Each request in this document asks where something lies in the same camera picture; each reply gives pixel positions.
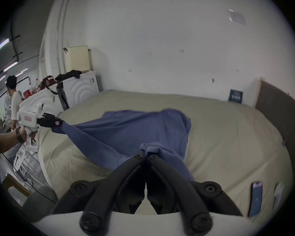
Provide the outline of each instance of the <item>blue cloth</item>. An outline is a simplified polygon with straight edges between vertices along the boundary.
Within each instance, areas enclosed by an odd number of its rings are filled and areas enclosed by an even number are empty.
[[[105,112],[99,119],[52,128],[67,134],[78,149],[99,166],[116,169],[139,149],[158,154],[188,180],[194,180],[184,164],[191,122],[182,112]]]

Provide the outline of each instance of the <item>black hair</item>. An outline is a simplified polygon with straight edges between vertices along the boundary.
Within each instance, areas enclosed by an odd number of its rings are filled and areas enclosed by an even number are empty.
[[[14,75],[9,76],[7,78],[6,86],[7,86],[7,88],[10,88],[10,89],[15,89],[16,88],[16,77]]]

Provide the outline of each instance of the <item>white t-shirt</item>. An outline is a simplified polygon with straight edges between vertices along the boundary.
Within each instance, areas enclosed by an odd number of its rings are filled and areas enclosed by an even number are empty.
[[[22,102],[22,97],[18,93],[18,91],[15,91],[12,95],[12,102],[11,102],[11,120],[18,120],[17,114],[20,109],[19,104]],[[16,121],[16,128],[20,127],[20,124],[18,121]]]

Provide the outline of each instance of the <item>gray headboard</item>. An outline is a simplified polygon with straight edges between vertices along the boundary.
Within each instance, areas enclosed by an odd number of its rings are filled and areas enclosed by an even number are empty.
[[[295,100],[275,86],[261,81],[256,109],[266,116],[286,141],[295,182]]]

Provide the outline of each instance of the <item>blue sign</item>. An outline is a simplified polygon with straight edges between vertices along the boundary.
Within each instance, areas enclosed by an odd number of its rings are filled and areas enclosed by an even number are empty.
[[[231,89],[231,92],[229,93],[228,101],[242,103],[242,99],[243,99],[243,92]]]

